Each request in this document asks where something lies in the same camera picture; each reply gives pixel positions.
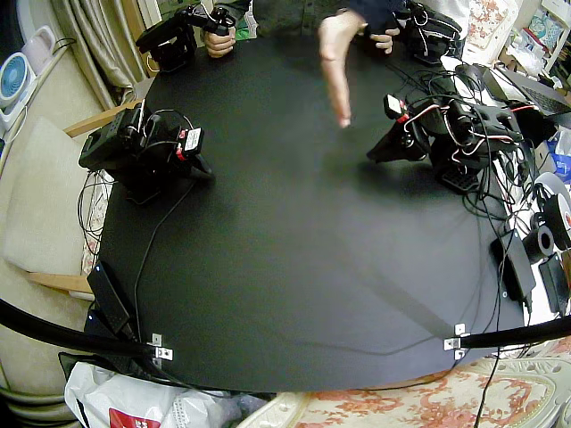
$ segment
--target black sleeve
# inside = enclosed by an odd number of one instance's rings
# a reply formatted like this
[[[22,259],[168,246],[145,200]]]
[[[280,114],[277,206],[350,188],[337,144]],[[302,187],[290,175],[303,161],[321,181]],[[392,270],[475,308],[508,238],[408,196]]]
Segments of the black sleeve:
[[[384,29],[393,12],[404,8],[404,0],[346,0],[345,6],[361,15],[373,32]]]

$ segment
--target keyboard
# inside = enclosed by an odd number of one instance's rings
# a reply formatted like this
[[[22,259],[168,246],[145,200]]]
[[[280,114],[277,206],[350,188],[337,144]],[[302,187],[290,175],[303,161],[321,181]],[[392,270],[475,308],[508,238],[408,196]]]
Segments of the keyboard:
[[[524,87],[524,89],[534,99],[537,105],[546,111],[551,111],[553,113],[569,113],[571,111],[570,107],[549,98],[547,95],[534,91],[529,87]]]

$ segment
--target metal bracket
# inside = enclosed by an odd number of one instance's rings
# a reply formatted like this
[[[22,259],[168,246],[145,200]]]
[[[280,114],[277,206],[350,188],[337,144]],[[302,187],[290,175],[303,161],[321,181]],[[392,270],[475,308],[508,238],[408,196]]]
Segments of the metal bracket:
[[[457,324],[454,326],[454,335],[456,337],[444,339],[444,350],[454,350],[454,360],[458,361],[466,355],[466,350],[462,348],[461,338],[469,336],[470,333],[466,333],[465,324]]]
[[[153,364],[157,367],[162,368],[162,361],[167,359],[172,361],[174,352],[168,348],[162,347],[162,335],[153,333],[153,341],[149,343],[155,347]]]

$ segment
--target wooden armrest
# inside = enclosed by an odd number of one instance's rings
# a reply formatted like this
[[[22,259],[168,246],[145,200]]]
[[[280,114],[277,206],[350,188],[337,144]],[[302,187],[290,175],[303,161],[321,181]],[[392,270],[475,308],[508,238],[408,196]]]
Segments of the wooden armrest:
[[[143,100],[135,100],[131,103],[126,103],[117,107],[113,107],[112,109],[104,111],[103,113],[96,114],[91,118],[81,120],[75,125],[71,125],[70,127],[65,128],[63,132],[65,132],[68,136],[73,138],[74,136],[80,136],[81,134],[85,134],[86,132],[89,132],[93,129],[104,127],[113,120],[113,118],[117,113],[125,109],[132,109],[142,101]]]
[[[39,274],[28,272],[28,280],[32,283],[41,284],[46,287],[64,290],[66,292],[86,292],[93,294],[87,282],[86,276]]]

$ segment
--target white sticker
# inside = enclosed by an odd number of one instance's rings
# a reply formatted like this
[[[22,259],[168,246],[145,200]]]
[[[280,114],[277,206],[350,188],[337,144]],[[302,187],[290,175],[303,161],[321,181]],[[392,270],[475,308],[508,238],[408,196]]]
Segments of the white sticker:
[[[200,141],[200,132],[200,128],[191,129],[188,131],[188,135],[186,136],[185,152],[194,150],[196,147],[198,147],[198,143]]]
[[[392,95],[388,95],[388,100],[389,100],[389,109],[401,114],[401,102]]]

